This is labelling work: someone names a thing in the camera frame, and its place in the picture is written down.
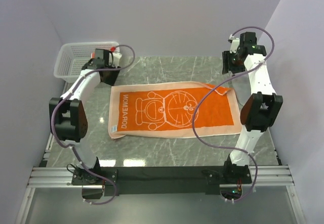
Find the orange cartoon towel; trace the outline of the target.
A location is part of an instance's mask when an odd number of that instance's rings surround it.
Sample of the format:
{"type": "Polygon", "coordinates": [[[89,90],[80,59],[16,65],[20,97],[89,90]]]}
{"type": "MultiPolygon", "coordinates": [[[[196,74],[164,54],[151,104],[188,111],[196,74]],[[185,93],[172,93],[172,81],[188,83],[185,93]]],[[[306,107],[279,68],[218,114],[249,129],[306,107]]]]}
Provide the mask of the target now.
{"type": "Polygon", "coordinates": [[[241,132],[234,89],[195,81],[113,86],[108,134],[151,138],[193,138],[241,132]]]}

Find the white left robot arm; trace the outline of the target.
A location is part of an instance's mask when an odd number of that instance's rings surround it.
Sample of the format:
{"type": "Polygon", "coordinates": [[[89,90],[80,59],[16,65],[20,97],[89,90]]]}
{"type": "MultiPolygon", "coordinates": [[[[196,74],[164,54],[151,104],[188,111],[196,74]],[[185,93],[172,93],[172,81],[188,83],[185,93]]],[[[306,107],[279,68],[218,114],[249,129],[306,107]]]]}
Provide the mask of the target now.
{"type": "Polygon", "coordinates": [[[83,142],[88,131],[83,102],[101,82],[111,84],[118,76],[121,55],[115,50],[115,47],[95,49],[72,87],[49,102],[53,137],[62,148],[69,148],[78,160],[73,172],[75,178],[92,185],[107,179],[102,176],[98,157],[83,142]]]}

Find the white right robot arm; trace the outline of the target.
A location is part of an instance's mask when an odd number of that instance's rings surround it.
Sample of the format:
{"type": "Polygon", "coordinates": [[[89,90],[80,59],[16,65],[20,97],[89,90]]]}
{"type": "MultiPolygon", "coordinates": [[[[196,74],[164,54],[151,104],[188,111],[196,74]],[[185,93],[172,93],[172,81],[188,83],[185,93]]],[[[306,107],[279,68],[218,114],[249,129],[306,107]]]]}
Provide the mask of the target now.
{"type": "Polygon", "coordinates": [[[254,32],[240,37],[230,36],[231,47],[222,53],[223,70],[234,77],[248,74],[251,95],[240,112],[242,124],[234,150],[224,163],[223,178],[228,183],[251,182],[250,156],[259,138],[273,126],[283,104],[283,97],[275,92],[266,65],[266,48],[257,44],[254,32]]]}

